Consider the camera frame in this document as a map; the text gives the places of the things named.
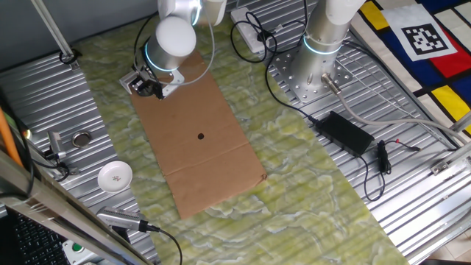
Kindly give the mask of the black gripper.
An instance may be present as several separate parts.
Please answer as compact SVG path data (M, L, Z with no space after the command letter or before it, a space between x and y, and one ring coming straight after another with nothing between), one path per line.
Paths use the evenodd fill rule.
M145 79L141 75L137 75L130 86L139 96L156 95L159 100L165 98L162 85L156 79Z

